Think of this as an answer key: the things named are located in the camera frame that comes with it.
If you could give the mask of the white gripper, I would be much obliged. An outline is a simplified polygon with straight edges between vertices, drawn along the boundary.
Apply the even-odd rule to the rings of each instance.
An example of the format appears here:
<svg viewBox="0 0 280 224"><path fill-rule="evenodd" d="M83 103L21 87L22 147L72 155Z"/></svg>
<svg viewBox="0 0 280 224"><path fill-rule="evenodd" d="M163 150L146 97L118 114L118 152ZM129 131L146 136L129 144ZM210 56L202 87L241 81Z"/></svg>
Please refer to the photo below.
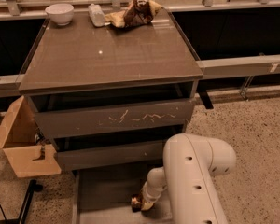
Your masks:
<svg viewBox="0 0 280 224"><path fill-rule="evenodd" d="M142 187L142 196L144 201L142 202L141 210L143 212L149 211L154 203L161 197L161 194L167 190L166 185L160 187L153 187L151 184L146 182Z"/></svg>

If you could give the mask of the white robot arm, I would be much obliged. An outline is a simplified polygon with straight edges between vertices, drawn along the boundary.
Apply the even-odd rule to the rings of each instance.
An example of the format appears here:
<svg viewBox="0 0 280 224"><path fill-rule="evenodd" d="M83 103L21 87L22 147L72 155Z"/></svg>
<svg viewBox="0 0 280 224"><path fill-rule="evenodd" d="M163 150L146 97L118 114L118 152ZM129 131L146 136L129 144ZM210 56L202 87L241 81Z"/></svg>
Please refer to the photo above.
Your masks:
<svg viewBox="0 0 280 224"><path fill-rule="evenodd" d="M223 140L176 134L163 148L163 166L148 172L141 189L143 211L168 192L174 224L228 224L212 177L236 166L236 153Z"/></svg>

